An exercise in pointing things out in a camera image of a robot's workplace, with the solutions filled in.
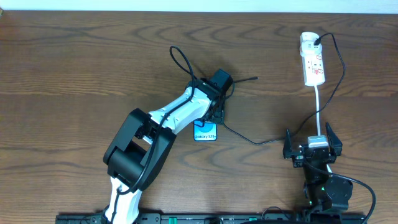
power strip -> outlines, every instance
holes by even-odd
[[[304,84],[317,86],[325,82],[323,69],[322,45],[314,45],[319,35],[313,32],[304,32],[300,36],[300,55],[303,60]]]

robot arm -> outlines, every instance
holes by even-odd
[[[222,120],[219,116],[223,114],[225,94],[232,83],[231,76],[219,69],[210,80],[196,80],[195,86],[190,82],[184,94],[167,106],[149,113],[137,108],[129,114],[103,159],[108,165],[108,174],[112,182],[111,201],[104,213],[107,223],[134,222],[138,216],[141,193],[159,174],[177,133],[196,119],[210,122]],[[189,99],[193,88],[193,98],[170,113],[160,128],[159,124],[164,115]],[[134,138],[144,139],[149,144],[157,141],[149,166],[141,179],[139,176],[152,148],[145,151],[134,142]],[[134,184],[137,187],[132,192],[118,193],[127,191]]]

wood grain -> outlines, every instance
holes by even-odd
[[[109,203],[102,156],[134,108],[156,110],[189,77],[169,56],[174,44],[196,75],[223,68],[236,85],[226,123],[255,141],[295,129],[314,110],[303,86],[300,33],[336,35],[347,74],[322,123],[344,144],[335,172],[369,184],[369,223],[395,223],[398,206],[398,17],[360,14],[5,12],[0,20],[0,223],[54,223],[60,212]],[[324,103],[341,76],[324,40]],[[252,146],[219,127],[216,142],[177,137],[142,208],[164,212],[261,212],[305,205],[302,170],[282,142]],[[315,133],[308,122],[297,137]],[[351,212],[371,196],[355,185]]]

wooden table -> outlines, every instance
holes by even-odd
[[[333,32],[346,78],[321,113],[343,141],[334,172],[369,184],[369,223],[395,223],[398,206],[398,17],[359,14],[5,12],[0,20],[0,222],[54,223],[109,203],[102,157],[127,114],[156,110],[182,94],[189,76],[173,63],[178,45],[198,77],[218,69],[239,83],[226,123],[262,141],[296,129],[314,111],[299,55],[303,31]],[[329,98],[342,68],[322,42]],[[178,134],[141,207],[163,212],[261,212],[307,205],[303,170],[283,142],[253,146],[222,126],[216,142]],[[297,141],[315,134],[311,119]],[[349,211],[371,195],[354,186]]]

power strip switch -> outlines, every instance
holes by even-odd
[[[300,36],[300,55],[303,59],[304,84],[317,86],[325,82],[323,69],[322,45],[314,45],[319,35],[313,32],[304,32]]]

